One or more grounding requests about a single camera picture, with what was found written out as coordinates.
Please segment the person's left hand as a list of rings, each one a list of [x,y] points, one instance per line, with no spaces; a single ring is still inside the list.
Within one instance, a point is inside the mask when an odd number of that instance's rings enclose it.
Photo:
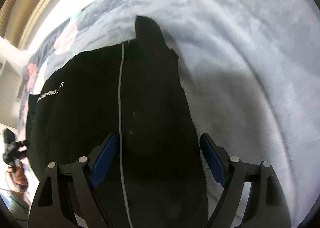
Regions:
[[[16,171],[9,167],[7,172],[7,184],[15,194],[23,194],[28,188],[28,180],[25,176],[23,164],[19,161],[16,165]]]

